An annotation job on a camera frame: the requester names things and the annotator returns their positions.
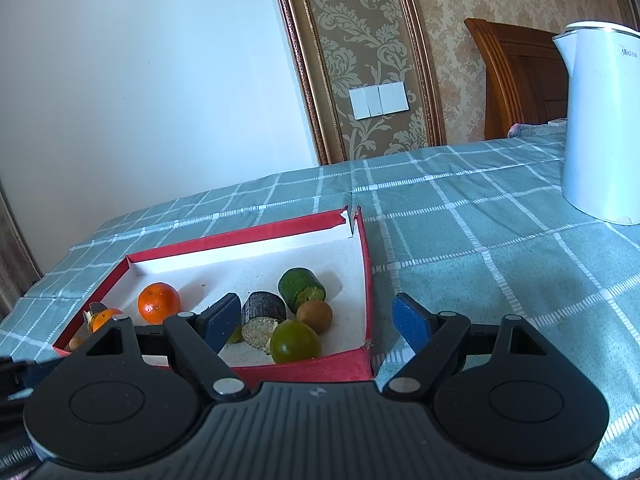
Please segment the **brown longan fruit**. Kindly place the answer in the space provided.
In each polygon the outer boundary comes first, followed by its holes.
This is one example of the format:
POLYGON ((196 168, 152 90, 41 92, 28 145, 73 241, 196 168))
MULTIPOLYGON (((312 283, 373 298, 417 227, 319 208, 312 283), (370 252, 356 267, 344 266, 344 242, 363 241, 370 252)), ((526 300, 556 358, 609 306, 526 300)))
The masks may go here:
POLYGON ((323 300, 309 300, 297 309, 296 320, 306 324, 318 335, 321 335, 331 327, 333 311, 323 300))
POLYGON ((82 345, 84 341, 85 341, 84 338, 73 337, 68 343, 68 348, 70 348, 70 351, 75 351, 82 345))

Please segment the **orange mandarin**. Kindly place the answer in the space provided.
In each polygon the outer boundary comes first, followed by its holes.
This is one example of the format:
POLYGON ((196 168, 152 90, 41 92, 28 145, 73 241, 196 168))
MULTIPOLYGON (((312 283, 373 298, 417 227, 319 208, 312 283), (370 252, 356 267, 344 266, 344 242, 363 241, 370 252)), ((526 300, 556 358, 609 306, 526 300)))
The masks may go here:
POLYGON ((153 325, 162 324, 165 318, 181 311, 179 293, 163 282, 146 286, 138 296, 137 305, 141 317, 153 325))
POLYGON ((99 330, 108 320, 110 320, 114 315, 120 315, 122 311, 115 308, 108 308, 102 310, 91 317, 91 321, 89 323, 89 330, 91 333, 95 333, 99 330))

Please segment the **brown sugarcane piece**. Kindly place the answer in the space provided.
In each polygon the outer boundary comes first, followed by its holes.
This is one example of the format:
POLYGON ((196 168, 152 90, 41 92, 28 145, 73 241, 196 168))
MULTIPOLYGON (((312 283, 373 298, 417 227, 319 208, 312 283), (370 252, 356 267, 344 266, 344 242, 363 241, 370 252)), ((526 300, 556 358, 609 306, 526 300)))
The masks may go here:
POLYGON ((91 304, 89 304, 88 310, 84 312, 84 319, 85 319, 87 330, 89 333, 91 333, 89 330, 89 323, 91 321, 91 317, 94 314, 105 309, 107 309, 107 307, 105 307, 104 304, 101 304, 100 302, 92 302, 91 304))

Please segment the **dark purple yam piece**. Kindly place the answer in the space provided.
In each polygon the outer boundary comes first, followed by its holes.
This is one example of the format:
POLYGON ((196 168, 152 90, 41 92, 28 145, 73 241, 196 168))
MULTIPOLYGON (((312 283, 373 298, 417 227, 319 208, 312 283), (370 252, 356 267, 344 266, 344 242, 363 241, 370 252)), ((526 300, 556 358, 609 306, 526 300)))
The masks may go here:
POLYGON ((272 292, 252 292, 241 309, 242 337, 251 347, 270 353, 274 330, 286 320, 286 305, 272 292))

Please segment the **green tomato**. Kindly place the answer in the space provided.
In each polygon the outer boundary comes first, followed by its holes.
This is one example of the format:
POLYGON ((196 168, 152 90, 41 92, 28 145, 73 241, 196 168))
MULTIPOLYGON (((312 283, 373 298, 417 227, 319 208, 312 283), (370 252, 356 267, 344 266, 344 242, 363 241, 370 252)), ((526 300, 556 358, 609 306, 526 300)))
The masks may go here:
POLYGON ((286 320, 272 333, 270 354, 277 364, 315 359, 321 356, 321 342, 312 328, 302 322, 286 320))
POLYGON ((229 337, 227 344, 237 344, 241 340, 242 340, 242 327, 238 326, 229 337))

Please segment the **green cucumber piece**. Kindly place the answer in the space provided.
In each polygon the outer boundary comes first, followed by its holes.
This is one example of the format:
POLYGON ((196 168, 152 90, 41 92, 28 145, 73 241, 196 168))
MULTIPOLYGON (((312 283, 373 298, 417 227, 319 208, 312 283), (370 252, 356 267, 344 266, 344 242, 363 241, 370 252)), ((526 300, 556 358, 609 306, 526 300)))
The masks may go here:
POLYGON ((292 313, 307 301, 326 299, 326 289, 318 278, 306 268, 286 270, 280 277, 278 291, 292 313))

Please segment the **beige patterned curtain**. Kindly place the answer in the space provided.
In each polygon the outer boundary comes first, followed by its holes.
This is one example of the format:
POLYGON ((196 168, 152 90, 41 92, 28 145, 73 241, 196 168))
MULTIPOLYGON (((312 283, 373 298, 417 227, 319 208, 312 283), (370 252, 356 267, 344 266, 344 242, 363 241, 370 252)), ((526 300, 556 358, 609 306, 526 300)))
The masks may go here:
POLYGON ((4 193, 0 194, 0 310, 6 318, 17 300, 37 283, 42 274, 23 240, 4 193))

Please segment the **green plaid bed sheet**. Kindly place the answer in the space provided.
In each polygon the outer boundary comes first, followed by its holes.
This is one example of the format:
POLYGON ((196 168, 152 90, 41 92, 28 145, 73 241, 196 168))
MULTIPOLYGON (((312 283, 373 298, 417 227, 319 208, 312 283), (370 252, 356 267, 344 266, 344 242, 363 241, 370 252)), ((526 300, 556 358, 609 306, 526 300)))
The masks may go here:
POLYGON ((424 148, 275 174, 104 223, 17 301, 1 352, 50 360, 53 341, 128 252, 343 206, 363 212, 375 298, 373 366, 392 376, 410 349, 390 320, 406 292, 433 311, 494 324, 527 318, 602 391, 610 422, 597 464, 639 469, 639 230, 561 193, 564 139, 529 136, 424 148))

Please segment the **red shallow cardboard box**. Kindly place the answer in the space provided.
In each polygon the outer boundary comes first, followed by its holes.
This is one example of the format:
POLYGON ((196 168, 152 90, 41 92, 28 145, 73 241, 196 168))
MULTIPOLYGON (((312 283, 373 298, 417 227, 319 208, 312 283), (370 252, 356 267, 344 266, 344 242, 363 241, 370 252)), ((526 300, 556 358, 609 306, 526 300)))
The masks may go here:
POLYGON ((335 209, 126 255, 88 303, 102 302, 143 324, 140 292, 156 282, 178 290, 183 310, 200 313, 228 292, 277 292, 281 275, 306 268, 333 310, 319 359, 278 365, 245 342, 220 355, 250 386, 276 382, 360 382, 373 377, 373 292, 366 230, 359 208, 335 209))

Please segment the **white electric kettle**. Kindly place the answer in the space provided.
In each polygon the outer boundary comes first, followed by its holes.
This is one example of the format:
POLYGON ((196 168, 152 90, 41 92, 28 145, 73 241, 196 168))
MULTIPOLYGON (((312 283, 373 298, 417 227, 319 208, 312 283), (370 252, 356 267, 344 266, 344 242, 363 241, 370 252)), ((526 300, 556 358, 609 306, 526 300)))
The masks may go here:
POLYGON ((639 33, 582 21, 552 38, 568 73, 565 199, 603 221, 639 222, 639 33))

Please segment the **pink clothes by headboard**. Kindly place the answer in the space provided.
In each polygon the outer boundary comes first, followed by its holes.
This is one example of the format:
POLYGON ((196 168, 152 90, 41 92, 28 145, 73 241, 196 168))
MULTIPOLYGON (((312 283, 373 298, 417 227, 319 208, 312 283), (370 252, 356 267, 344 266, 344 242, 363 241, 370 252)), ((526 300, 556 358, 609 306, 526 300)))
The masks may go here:
POLYGON ((545 124, 514 124, 508 131, 508 138, 528 138, 529 136, 548 136, 555 133, 566 133, 565 118, 552 119, 545 124))

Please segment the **wooden headboard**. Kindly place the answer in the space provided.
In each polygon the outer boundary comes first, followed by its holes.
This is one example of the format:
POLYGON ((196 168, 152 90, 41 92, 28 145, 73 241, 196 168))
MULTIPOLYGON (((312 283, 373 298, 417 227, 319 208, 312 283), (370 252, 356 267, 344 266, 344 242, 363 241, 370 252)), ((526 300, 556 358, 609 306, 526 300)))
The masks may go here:
POLYGON ((486 66, 485 138, 566 116, 568 75, 553 32, 466 18, 486 66))

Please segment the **gold framed wallpaper panel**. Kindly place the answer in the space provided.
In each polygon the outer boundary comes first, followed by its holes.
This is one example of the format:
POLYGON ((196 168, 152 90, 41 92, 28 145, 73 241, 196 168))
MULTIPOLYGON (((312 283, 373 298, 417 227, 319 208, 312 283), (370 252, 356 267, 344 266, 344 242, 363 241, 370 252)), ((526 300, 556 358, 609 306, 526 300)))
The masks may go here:
POLYGON ((418 0, 277 0, 323 165, 445 144, 418 0), (408 110, 358 119, 352 89, 404 84, 408 110))

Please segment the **white wall switch panel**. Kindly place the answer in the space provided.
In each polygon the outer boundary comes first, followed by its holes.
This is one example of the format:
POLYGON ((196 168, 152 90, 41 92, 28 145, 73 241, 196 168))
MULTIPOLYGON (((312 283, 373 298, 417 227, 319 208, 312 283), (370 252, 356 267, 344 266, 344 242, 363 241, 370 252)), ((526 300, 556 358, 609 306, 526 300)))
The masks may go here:
POLYGON ((352 114, 356 120, 406 112, 409 109, 402 81, 350 89, 352 114))

